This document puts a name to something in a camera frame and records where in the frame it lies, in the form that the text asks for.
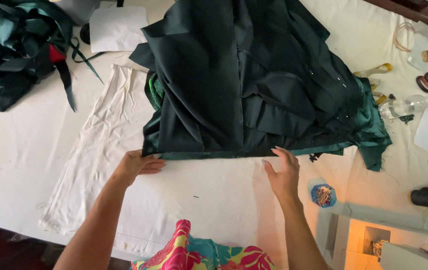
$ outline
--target woman's right hand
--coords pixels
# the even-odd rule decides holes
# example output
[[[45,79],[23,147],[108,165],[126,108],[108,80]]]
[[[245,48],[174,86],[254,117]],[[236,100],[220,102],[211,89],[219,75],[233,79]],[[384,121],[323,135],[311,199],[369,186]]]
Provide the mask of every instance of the woman's right hand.
[[[281,169],[275,172],[271,163],[263,159],[267,177],[271,182],[271,188],[279,202],[299,200],[299,162],[288,150],[276,147],[272,151],[281,158]]]

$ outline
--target woman's left hand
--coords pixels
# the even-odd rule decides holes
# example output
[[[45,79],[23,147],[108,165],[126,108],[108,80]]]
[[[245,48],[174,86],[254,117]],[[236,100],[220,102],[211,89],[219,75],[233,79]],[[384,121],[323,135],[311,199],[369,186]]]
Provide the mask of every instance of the woman's left hand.
[[[126,152],[111,178],[125,182],[126,187],[128,187],[132,185],[139,174],[156,174],[165,166],[165,160],[159,159],[161,154],[153,154],[145,157],[141,155],[142,150]]]

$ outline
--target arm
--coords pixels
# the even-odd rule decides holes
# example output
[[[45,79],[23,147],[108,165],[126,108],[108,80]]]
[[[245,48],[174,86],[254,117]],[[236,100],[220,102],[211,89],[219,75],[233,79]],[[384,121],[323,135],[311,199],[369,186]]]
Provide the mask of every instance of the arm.
[[[298,197],[298,159],[280,147],[273,149],[273,152],[281,158],[281,170],[275,172],[271,163],[265,160],[263,163],[273,192],[284,213],[289,269],[327,270],[327,264],[309,229]]]
[[[137,175],[160,172],[165,164],[158,158],[158,155],[143,158],[140,150],[124,155],[54,270],[107,269],[126,189]]]

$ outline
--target hand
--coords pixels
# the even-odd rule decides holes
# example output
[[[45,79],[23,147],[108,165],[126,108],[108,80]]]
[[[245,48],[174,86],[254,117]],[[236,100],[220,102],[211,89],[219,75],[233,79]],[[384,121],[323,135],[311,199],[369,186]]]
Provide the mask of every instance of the hand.
[[[274,194],[279,202],[298,200],[298,159],[291,152],[280,147],[276,147],[272,151],[281,158],[281,170],[275,172],[271,163],[264,159],[263,163]]]
[[[126,152],[111,178],[124,182],[126,187],[128,187],[132,185],[139,174],[156,174],[165,166],[165,161],[158,159],[161,154],[153,154],[145,157],[142,157],[141,154],[142,150]]]

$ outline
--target white table surface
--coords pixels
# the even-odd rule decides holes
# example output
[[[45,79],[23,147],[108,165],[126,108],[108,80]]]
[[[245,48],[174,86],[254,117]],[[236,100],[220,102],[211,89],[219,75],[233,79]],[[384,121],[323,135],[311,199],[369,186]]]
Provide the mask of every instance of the white table surface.
[[[392,46],[394,28],[409,20],[362,0],[301,2],[331,32],[328,46],[351,71],[370,69],[386,62],[394,66],[390,73],[373,76],[382,79],[377,91],[386,95],[393,93],[398,98],[422,94],[415,83],[415,77],[422,75],[421,71],[407,64],[407,53]],[[150,24],[162,19],[172,3],[172,0],[126,0],[126,5],[146,7]],[[74,34],[78,32],[79,28],[75,28]],[[413,37],[403,32],[399,40],[410,44]],[[83,43],[81,51],[86,56],[91,55],[89,46]],[[109,52],[91,63],[104,81],[109,77],[111,64],[145,70],[130,61],[129,55],[130,52]],[[76,113],[67,103],[57,72],[43,80],[9,111],[0,113],[0,227],[64,245],[70,237],[46,232],[38,227],[38,221],[72,144],[104,89],[87,65],[76,64],[70,58],[67,63],[73,75]],[[345,151],[345,157],[324,155],[316,163],[310,163],[307,156],[300,157],[300,197],[321,249],[325,244],[329,215],[333,212],[415,228],[422,226],[421,210],[407,200],[410,190],[428,184],[428,153],[412,143],[420,118],[421,114],[417,114],[408,125],[397,119],[386,121],[394,144],[383,155],[385,172],[366,170],[355,147]],[[350,172],[337,174],[337,168],[329,166],[336,158],[353,159]],[[310,181],[303,177],[303,168],[322,171],[320,174],[337,190],[336,207],[319,210],[308,202]],[[283,221],[277,201],[274,207],[273,223],[267,222],[266,226]],[[271,245],[285,249],[283,230],[278,232],[279,241]],[[269,253],[270,247],[262,248]],[[112,255],[125,260],[138,259],[120,251],[113,251]]]

